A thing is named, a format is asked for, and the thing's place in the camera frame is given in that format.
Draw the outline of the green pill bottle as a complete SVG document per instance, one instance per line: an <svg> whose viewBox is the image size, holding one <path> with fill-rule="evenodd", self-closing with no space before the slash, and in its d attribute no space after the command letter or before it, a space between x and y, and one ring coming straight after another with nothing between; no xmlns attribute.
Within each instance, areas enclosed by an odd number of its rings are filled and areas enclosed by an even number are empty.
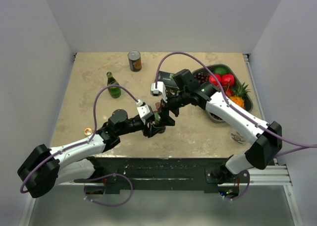
<svg viewBox="0 0 317 226"><path fill-rule="evenodd" d="M158 112L155 113L155 130L158 134L162 134L166 130L166 127L164 125L161 125L161 117Z"/></svg>

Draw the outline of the red weekly pill organizer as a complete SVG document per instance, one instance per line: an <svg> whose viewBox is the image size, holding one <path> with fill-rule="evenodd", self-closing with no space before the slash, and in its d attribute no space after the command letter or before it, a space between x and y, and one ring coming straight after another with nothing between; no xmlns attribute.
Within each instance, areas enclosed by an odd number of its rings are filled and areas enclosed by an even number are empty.
<svg viewBox="0 0 317 226"><path fill-rule="evenodd" d="M155 103L154 107L152 108L153 113L157 113L160 108L160 102Z"/></svg>

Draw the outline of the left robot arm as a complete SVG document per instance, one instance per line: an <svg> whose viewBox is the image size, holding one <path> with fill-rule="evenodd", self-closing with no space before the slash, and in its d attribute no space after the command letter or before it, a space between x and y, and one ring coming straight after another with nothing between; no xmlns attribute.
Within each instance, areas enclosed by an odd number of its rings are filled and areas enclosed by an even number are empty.
<svg viewBox="0 0 317 226"><path fill-rule="evenodd" d="M103 171L88 160L89 156L113 149L120 143L122 135L140 131L151 138L163 132L166 126L163 118L151 109L139 107L138 114L132 118L125 110L118 109L89 137L59 147L38 145L17 171L22 181L20 193L39 198L67 181L88 179L98 182Z"/></svg>

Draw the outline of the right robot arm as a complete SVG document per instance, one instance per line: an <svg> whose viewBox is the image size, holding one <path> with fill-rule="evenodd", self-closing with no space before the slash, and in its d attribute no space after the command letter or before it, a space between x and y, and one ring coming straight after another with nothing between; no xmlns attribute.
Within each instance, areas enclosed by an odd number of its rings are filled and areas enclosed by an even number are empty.
<svg viewBox="0 0 317 226"><path fill-rule="evenodd" d="M180 92L172 97L168 97L163 82L151 84L151 94L162 98L159 115L163 125L174 126L169 112L178 115L179 108L192 104L223 119L251 145L245 152L230 157L221 167L219 174L223 181L231 183L240 172L251 168L264 170L281 150L282 141L279 137L282 135L282 127L276 121L267 123L253 116L223 96L211 83L200 84L188 69L179 71L173 79Z"/></svg>

